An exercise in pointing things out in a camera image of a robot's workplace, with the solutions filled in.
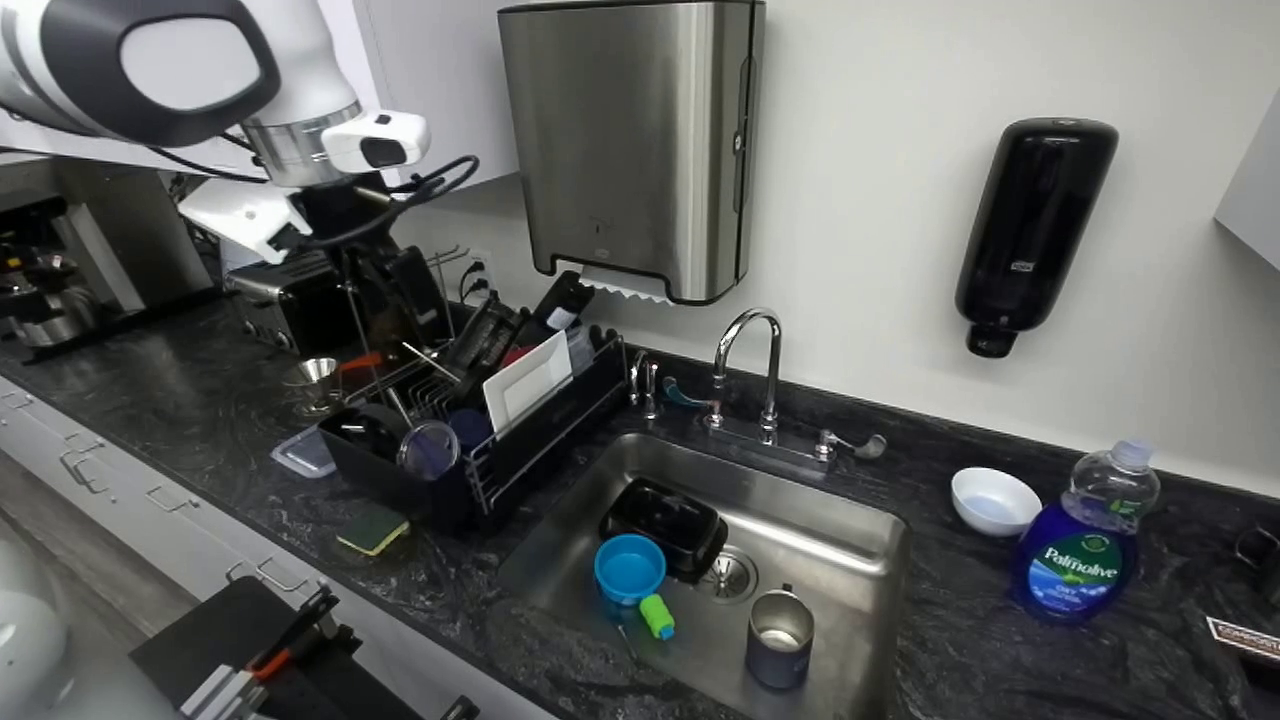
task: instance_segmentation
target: white wall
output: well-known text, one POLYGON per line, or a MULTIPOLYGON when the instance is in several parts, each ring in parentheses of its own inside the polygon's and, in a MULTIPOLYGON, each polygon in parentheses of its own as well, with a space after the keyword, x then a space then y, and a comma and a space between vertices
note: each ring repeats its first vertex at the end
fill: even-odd
MULTIPOLYGON (((1274 0, 772 0, 749 285, 598 315, 706 356, 775 307, 787 378, 1076 448, 1138 431, 1162 469, 1280 496, 1280 276, 1213 229, 1274 89, 1274 0), (1054 310, 989 365, 953 292, 995 134, 1036 110, 1116 123, 1121 157, 1054 310)), ((404 235, 540 289, 514 183, 404 235)))

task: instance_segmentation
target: black granite countertop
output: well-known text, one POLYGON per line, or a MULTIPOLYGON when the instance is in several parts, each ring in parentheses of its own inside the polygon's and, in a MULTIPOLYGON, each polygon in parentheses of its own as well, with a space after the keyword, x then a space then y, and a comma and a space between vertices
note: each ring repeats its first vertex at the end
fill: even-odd
MULTIPOLYGON (((299 482, 266 460, 308 419, 283 393, 293 365, 246 342, 231 305, 212 298, 41 365, 0 356, 0 373, 557 714, 733 714, 618 645, 557 628, 496 588, 540 506, 615 431, 641 427, 633 412, 585 437, 500 531, 415 531, 385 561, 355 561, 331 540, 352 488, 299 482)), ((885 460, 838 460, 824 488, 909 525, 897 714, 1246 714, 1245 672, 1208 645, 1203 611, 1280 632, 1280 611, 1232 561, 1232 540, 1280 528, 1280 502, 1162 474, 1131 588, 1092 625, 1054 628, 1010 599, 1010 542, 958 525, 948 474, 995 462, 1052 496, 1076 451, 804 386, 782 393, 782 412, 891 438, 885 460)))

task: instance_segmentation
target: stainless steel sink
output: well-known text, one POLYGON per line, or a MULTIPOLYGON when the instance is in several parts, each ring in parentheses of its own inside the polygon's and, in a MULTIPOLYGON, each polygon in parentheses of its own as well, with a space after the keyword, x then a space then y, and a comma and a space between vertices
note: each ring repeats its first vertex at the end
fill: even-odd
POLYGON ((645 664, 749 714, 885 714, 899 540, 905 525, 869 502, 626 431, 533 528, 500 578, 509 595, 626 645, 645 664), (590 588, 595 525, 636 474, 728 521, 715 568, 698 583, 662 583, 679 625, 671 645, 645 628, 615 632, 590 588), (767 693, 742 672, 752 599, 780 583, 817 615, 806 684, 794 693, 767 693))

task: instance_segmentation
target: dish soap bottle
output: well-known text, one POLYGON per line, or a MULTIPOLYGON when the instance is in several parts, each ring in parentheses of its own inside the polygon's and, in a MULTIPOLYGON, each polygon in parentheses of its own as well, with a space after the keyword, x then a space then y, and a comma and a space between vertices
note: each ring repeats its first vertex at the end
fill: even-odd
POLYGON ((1152 448, 1121 438, 1079 455, 1059 502, 1044 506, 1015 557, 1018 595, 1049 618, 1086 618, 1137 572, 1137 528, 1159 496, 1152 448))

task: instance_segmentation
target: soap dispenser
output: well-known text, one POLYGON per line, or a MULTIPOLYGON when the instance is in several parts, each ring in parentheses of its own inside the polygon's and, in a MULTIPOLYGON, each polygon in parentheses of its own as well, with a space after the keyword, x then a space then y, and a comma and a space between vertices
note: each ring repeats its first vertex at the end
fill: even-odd
POLYGON ((969 350, 1001 358, 1015 330, 1044 324, 1116 141, 1109 123, 1065 116, 1002 127, 954 292, 969 350))

